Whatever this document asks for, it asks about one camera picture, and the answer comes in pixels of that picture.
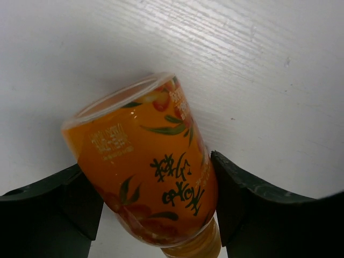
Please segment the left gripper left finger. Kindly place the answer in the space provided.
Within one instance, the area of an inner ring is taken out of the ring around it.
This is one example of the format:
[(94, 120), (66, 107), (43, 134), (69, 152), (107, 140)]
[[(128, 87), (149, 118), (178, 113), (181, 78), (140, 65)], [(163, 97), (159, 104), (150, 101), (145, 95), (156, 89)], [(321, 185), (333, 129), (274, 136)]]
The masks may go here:
[(78, 165), (1, 196), (1, 257), (88, 257), (103, 200)]

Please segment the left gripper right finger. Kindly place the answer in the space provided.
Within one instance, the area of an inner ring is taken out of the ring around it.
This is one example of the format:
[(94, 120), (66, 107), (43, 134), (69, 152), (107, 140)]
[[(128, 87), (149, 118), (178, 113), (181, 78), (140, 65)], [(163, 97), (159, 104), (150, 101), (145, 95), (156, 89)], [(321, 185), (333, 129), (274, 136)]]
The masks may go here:
[(229, 257), (343, 257), (343, 192), (313, 199), (241, 169), (218, 151), (211, 161)]

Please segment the orange juice bottle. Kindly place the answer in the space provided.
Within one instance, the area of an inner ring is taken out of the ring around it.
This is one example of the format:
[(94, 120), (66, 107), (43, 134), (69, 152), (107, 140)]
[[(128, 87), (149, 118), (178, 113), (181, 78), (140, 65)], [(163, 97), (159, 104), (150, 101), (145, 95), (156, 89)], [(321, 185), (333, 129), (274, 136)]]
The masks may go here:
[(167, 257), (218, 257), (218, 183), (175, 74), (153, 74), (109, 94), (61, 131), (129, 234)]

